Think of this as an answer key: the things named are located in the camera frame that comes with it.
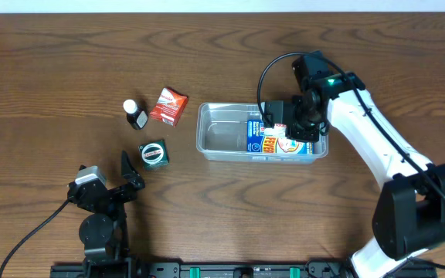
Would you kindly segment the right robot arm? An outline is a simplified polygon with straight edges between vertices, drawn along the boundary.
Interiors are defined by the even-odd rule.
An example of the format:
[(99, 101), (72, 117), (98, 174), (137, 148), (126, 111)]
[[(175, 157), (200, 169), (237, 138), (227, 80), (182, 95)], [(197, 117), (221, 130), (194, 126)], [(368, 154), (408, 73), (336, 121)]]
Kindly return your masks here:
[(301, 94), (284, 105), (277, 123), (287, 136), (316, 142), (329, 127), (339, 130), (371, 170), (381, 193), (372, 218), (372, 239), (348, 260), (343, 277), (390, 277), (439, 264), (419, 255), (445, 243), (445, 164), (435, 165), (412, 148), (381, 114), (354, 74), (325, 69), (296, 75)]

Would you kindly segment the dark medicine bottle white cap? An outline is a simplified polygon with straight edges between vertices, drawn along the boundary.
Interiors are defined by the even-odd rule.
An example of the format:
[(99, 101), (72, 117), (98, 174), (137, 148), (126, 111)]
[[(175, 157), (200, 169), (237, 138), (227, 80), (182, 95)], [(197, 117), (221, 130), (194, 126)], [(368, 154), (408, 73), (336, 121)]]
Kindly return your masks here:
[(141, 130), (148, 122), (148, 114), (134, 100), (128, 99), (123, 103), (127, 122), (135, 129)]

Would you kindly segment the blue KoolFever box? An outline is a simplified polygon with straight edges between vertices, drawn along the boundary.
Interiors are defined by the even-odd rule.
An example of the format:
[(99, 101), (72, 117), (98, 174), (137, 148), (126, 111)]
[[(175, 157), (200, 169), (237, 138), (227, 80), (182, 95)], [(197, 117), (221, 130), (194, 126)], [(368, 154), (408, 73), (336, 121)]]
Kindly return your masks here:
[(271, 154), (313, 154), (313, 143), (300, 142), (287, 137), (265, 137), (264, 122), (247, 121), (247, 150), (256, 153)]

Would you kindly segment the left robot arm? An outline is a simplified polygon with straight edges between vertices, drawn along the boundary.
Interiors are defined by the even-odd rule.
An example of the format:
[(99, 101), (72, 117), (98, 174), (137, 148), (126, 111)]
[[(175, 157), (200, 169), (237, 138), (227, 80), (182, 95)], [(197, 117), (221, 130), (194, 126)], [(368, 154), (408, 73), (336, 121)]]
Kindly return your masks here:
[(126, 151), (121, 153), (121, 175), (126, 183), (108, 189), (107, 179), (97, 166), (82, 165), (69, 183), (68, 201), (91, 213), (79, 228), (86, 277), (137, 276), (136, 259), (129, 254), (124, 205), (137, 199), (145, 183)]

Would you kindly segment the white Panadol box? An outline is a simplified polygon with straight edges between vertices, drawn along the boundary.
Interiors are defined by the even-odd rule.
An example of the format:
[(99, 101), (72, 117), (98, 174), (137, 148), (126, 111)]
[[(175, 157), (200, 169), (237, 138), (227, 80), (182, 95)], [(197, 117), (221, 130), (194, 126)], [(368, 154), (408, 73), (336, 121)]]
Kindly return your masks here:
[(287, 136), (287, 125), (286, 124), (275, 124), (273, 127), (265, 127), (263, 129), (263, 135), (265, 137), (286, 137)]

